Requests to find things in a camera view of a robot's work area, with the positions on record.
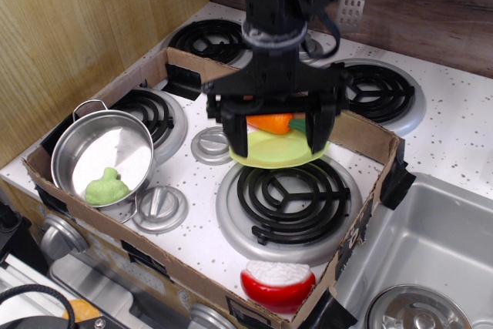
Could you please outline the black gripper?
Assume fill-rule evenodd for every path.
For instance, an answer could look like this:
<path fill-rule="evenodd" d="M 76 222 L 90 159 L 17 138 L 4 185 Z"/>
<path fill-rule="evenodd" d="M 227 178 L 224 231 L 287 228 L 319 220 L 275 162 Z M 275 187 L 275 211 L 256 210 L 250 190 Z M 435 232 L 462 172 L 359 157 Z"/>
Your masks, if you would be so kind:
<path fill-rule="evenodd" d="M 342 63 L 314 67 L 293 51 L 255 51 L 245 67 L 203 83 L 206 114 L 223 124 L 232 151 L 248 156 L 246 116 L 304 112 L 312 153 L 324 149 L 336 116 L 349 106 L 350 73 Z"/>

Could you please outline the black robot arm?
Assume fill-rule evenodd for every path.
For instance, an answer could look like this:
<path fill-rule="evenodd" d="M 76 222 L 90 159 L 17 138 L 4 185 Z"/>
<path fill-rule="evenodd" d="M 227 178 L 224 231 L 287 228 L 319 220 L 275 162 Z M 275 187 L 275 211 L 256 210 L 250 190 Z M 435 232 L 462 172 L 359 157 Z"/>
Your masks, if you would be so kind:
<path fill-rule="evenodd" d="M 300 60 L 307 26 L 319 18 L 335 39 L 327 52 L 312 52 L 312 59 L 335 55 L 340 31 L 326 13 L 336 0 L 245 0 L 243 39 L 252 57 L 242 69 L 203 84 L 206 111 L 223 126 L 230 147 L 248 155 L 247 117 L 297 112 L 305 115 L 305 135 L 312 153 L 321 151 L 334 120 L 348 107 L 352 83 L 343 64 L 317 68 Z"/>

